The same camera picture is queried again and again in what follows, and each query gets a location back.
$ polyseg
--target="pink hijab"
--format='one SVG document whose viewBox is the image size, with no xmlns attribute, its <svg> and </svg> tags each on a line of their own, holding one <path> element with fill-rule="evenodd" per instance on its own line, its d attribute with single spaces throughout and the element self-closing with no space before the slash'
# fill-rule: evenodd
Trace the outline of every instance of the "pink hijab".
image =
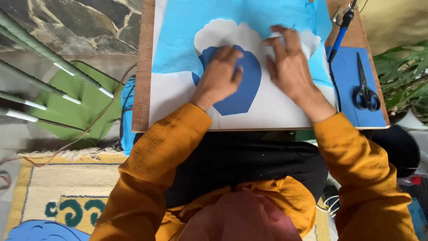
<svg viewBox="0 0 428 241">
<path fill-rule="evenodd" d="M 302 241 L 272 201 L 248 188 L 223 195 L 193 216 L 178 241 Z"/>
</svg>

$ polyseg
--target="yellow rug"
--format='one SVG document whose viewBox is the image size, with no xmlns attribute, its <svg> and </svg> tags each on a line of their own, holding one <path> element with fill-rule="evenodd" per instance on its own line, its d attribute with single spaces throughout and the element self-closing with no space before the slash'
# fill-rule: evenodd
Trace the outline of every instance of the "yellow rug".
<svg viewBox="0 0 428 241">
<path fill-rule="evenodd" d="M 25 156 L 45 163 L 49 155 Z M 100 150 L 61 153 L 40 168 L 23 159 L 5 238 L 40 236 L 42 240 L 58 235 L 67 241 L 87 241 L 119 178 L 117 168 L 125 160 L 122 153 Z M 304 241 L 328 240 L 327 213 L 317 210 L 315 227 Z"/>
</svg>

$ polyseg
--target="black cable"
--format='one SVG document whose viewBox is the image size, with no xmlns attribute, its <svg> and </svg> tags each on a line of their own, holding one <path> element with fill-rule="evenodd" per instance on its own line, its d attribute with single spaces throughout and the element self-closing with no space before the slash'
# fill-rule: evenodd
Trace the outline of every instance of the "black cable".
<svg viewBox="0 0 428 241">
<path fill-rule="evenodd" d="M 336 91 L 337 107 L 338 107 L 338 109 L 339 109 L 339 112 L 342 112 L 342 104 L 341 104 L 341 102 L 340 102 L 339 89 L 337 88 L 336 81 L 335 81 L 335 79 L 334 79 L 333 70 L 332 70 L 332 68 L 331 68 L 331 62 L 328 62 L 328 67 L 329 67 L 329 69 L 330 69 L 331 82 L 333 83 L 333 85 L 334 85 L 334 90 Z"/>
</svg>

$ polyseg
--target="blue cutting mat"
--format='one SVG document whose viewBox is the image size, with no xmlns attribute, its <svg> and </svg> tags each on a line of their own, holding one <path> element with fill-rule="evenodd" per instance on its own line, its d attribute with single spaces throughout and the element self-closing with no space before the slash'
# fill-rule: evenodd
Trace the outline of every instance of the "blue cutting mat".
<svg viewBox="0 0 428 241">
<path fill-rule="evenodd" d="M 325 47 L 327 56 L 332 47 Z M 369 55 L 365 48 L 340 47 L 331 63 L 334 79 L 340 94 L 342 112 L 355 127 L 386 127 L 382 110 L 371 112 L 359 110 L 352 102 L 352 94 L 360 86 L 357 52 L 361 55 L 367 86 L 377 93 L 375 79 L 370 66 Z"/>
</svg>

